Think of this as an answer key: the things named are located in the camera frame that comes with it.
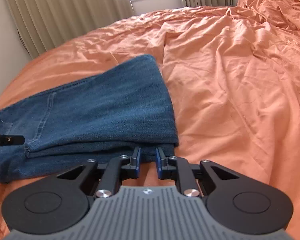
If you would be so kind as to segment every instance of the metal screw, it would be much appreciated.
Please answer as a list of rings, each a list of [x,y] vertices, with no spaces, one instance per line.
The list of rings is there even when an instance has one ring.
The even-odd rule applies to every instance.
[[[96,196],[101,198],[110,197],[111,195],[112,195],[111,191],[106,189],[100,189],[96,192]]]
[[[153,190],[151,190],[149,188],[146,188],[146,189],[143,190],[143,193],[147,194],[147,195],[151,194],[152,192],[153,192]]]
[[[194,189],[194,188],[190,188],[190,189],[186,189],[183,192],[183,195],[187,196],[187,197],[197,197],[200,195],[199,190]]]

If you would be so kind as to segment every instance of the folded jeans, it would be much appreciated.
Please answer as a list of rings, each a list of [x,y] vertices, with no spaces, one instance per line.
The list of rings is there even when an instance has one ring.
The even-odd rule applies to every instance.
[[[68,83],[0,111],[0,133],[24,145],[0,147],[0,182],[59,172],[86,159],[132,155],[155,160],[178,144],[173,107],[155,59],[142,55],[109,71]]]

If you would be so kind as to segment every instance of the blue jeans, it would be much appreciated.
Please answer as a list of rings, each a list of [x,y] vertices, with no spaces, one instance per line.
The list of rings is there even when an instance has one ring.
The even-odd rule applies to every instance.
[[[158,66],[142,55],[100,75],[23,99],[0,111],[0,133],[23,135],[0,147],[0,182],[42,176],[142,147],[142,161],[178,144],[172,103]]]

